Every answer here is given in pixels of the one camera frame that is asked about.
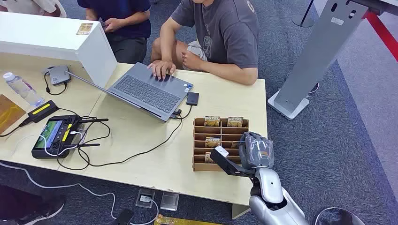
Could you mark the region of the person's right hand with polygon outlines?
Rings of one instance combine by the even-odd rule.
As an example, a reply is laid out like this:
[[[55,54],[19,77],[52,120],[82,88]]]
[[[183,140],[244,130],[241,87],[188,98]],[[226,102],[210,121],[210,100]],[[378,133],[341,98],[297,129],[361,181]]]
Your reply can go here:
[[[173,75],[176,65],[168,60],[155,60],[148,65],[147,69],[152,71],[152,76],[157,80],[164,80],[166,75]]]

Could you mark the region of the person's left hand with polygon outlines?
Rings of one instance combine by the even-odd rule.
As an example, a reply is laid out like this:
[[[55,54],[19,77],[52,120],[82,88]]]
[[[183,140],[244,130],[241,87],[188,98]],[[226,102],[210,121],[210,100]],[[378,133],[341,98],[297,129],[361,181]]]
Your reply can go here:
[[[190,51],[182,52],[183,67],[189,70],[201,71],[203,60]]]

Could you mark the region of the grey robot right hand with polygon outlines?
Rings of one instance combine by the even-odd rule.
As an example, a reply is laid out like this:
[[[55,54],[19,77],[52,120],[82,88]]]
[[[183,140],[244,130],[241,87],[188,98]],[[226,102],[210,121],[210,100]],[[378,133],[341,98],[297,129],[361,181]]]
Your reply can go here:
[[[275,162],[273,141],[254,132],[244,132],[240,138],[238,152],[245,169],[272,168]]]

